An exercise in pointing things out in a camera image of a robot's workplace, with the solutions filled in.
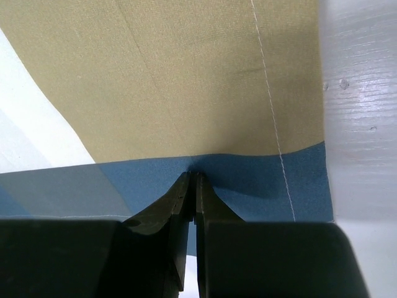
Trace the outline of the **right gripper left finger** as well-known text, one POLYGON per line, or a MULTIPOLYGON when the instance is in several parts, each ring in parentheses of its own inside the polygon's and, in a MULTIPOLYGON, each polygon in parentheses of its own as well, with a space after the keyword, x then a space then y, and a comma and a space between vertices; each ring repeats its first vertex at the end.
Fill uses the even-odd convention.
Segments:
POLYGON ((177 297, 184 288, 189 173, 119 220, 1 221, 2 297, 177 297))

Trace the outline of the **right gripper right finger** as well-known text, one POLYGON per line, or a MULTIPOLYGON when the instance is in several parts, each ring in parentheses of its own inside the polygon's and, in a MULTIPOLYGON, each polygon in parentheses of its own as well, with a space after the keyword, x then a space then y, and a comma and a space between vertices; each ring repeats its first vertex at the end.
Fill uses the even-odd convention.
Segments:
POLYGON ((333 223, 247 222, 195 175, 201 297, 368 297, 350 241, 333 223))

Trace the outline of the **blue and beige cloth placemat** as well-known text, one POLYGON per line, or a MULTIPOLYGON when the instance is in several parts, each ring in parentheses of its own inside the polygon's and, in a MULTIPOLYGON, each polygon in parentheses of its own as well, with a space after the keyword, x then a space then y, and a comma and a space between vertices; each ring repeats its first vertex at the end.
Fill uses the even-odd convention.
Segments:
POLYGON ((1 217, 125 219, 184 171, 332 222, 318 1, 2 1, 1 217))

